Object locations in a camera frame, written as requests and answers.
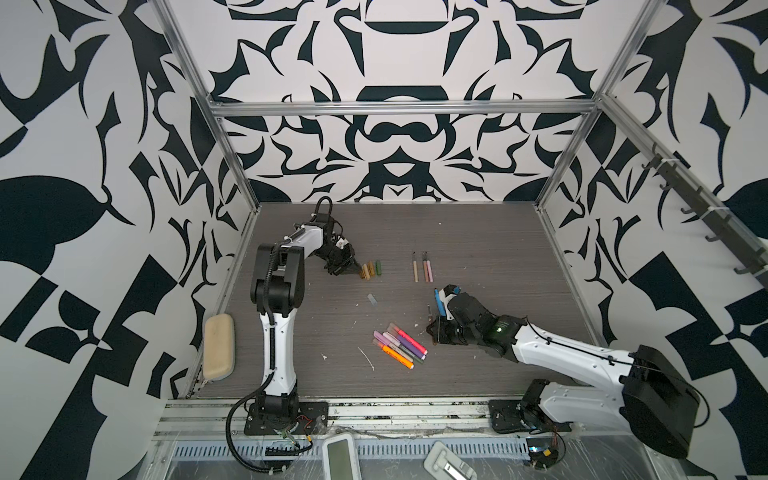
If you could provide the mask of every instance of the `gray tabletop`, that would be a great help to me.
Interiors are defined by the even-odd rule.
[[[256,248],[308,221],[308,204],[264,204],[227,306],[235,320],[234,372],[200,398],[240,398],[261,382],[263,335],[250,281]],[[477,346],[433,346],[424,331],[433,290],[449,283],[496,314],[528,316],[560,335],[590,342],[571,291],[531,204],[338,204],[360,263],[381,260],[383,275],[330,276],[306,260],[306,295],[296,316],[294,365],[301,396],[485,396],[522,394],[533,379],[572,383],[551,370],[493,359]],[[411,252],[429,252],[435,282],[413,281]],[[378,301],[373,306],[366,296]],[[373,330],[397,323],[429,354],[413,370],[371,345]],[[360,352],[368,356],[369,361]]]

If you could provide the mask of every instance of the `vertical metal post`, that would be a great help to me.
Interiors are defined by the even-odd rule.
[[[643,41],[645,41],[645,38],[648,35],[648,30],[656,18],[657,13],[666,4],[667,0],[646,0],[640,13],[632,24],[627,37],[621,44],[621,48],[619,48],[619,51],[614,57],[605,78],[603,78],[600,86],[595,91],[592,97],[593,100],[597,101],[604,94],[609,94],[613,91],[616,84],[618,84],[624,76],[629,62],[637,54],[637,51],[640,50],[640,46],[643,44]],[[581,123],[576,127],[576,130],[574,130],[571,140],[568,142],[568,145],[566,145],[565,150],[563,150],[563,153],[560,155],[558,162],[552,170],[552,175],[549,176],[547,183],[544,185],[544,188],[541,189],[541,193],[536,199],[536,204],[539,208],[546,207],[547,202],[554,192],[557,191],[558,185],[560,185],[565,172],[571,167],[571,162],[573,162],[576,152],[586,140],[599,116],[600,111],[599,107],[597,107],[590,113],[581,117]]]
[[[214,139],[221,147],[224,155],[224,161],[227,162],[227,166],[235,176],[235,182],[237,183],[240,192],[245,196],[245,201],[251,211],[257,211],[259,207],[259,201],[256,199],[256,195],[253,193],[253,189],[250,187],[250,182],[246,177],[243,165],[240,163],[240,158],[235,153],[230,139],[227,136],[227,132],[221,126],[219,119],[214,117],[214,113],[211,110],[210,102],[208,101],[208,90],[205,88],[200,71],[197,70],[190,49],[187,47],[187,43],[184,41],[184,36],[181,33],[176,17],[171,9],[168,0],[150,0],[150,3],[154,7],[157,20],[160,22],[165,34],[165,39],[170,46],[171,51],[176,55],[179,61],[179,66],[184,74],[184,78],[187,79],[192,93],[197,101],[197,106],[203,113],[205,123],[208,125],[211,133],[214,135]]]

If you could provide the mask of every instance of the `orange marker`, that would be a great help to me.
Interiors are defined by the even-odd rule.
[[[395,350],[393,350],[393,349],[389,348],[388,346],[384,345],[383,343],[381,343],[377,339],[373,339],[372,343],[373,343],[374,346],[378,346],[380,349],[382,349],[385,352],[387,352],[387,354],[389,356],[391,356],[393,359],[395,359],[398,362],[402,363],[403,365],[405,365],[409,369],[413,368],[413,362],[409,362],[404,356],[400,355]]]

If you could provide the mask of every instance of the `black and white wallpaper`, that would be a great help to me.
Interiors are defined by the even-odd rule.
[[[228,118],[261,201],[535,200],[578,114]]]
[[[590,98],[641,0],[172,0],[215,101]],[[261,201],[534,200],[577,114],[229,118]]]
[[[670,0],[617,89],[717,196],[766,238],[768,5]],[[653,346],[707,397],[691,476],[768,475],[768,291],[604,115],[546,211],[590,317],[612,346]],[[698,421],[703,420],[704,407]]]
[[[3,478],[119,478],[248,207],[146,0],[0,6]]]

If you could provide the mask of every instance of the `red marker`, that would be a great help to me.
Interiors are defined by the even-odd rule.
[[[412,343],[413,346],[416,347],[416,349],[420,351],[423,355],[427,354],[427,349],[424,348],[421,343],[416,342],[414,339],[412,339],[411,336],[408,333],[405,333],[399,326],[395,325],[394,323],[390,323],[389,327],[394,329],[400,336],[402,336],[402,338]]]

